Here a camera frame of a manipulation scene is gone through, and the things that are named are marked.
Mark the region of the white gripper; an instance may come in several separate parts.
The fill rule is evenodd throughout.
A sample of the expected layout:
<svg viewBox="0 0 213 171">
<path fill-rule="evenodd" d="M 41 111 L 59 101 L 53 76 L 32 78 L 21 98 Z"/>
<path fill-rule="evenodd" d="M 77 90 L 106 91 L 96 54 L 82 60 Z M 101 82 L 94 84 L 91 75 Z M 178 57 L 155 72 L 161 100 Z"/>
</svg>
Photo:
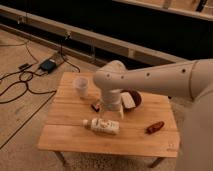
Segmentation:
<svg viewBox="0 0 213 171">
<path fill-rule="evenodd" d="M 101 103 L 104 109 L 100 109 L 99 118 L 103 118 L 105 110 L 118 111 L 121 119 L 124 119 L 124 110 L 121 107 L 121 91 L 117 90 L 102 90 L 101 91 Z"/>
</svg>

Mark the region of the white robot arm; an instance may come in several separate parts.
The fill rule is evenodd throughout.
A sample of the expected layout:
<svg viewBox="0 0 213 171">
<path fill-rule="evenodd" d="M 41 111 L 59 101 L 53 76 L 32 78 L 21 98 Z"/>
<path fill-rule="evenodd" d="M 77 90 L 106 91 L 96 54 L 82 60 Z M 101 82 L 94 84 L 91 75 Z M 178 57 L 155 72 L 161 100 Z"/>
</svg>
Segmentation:
<svg viewBox="0 0 213 171">
<path fill-rule="evenodd" d="M 213 171 L 213 59 L 128 70 L 120 61 L 98 69 L 94 84 L 111 106 L 122 89 L 193 101 L 185 115 L 175 171 Z"/>
</svg>

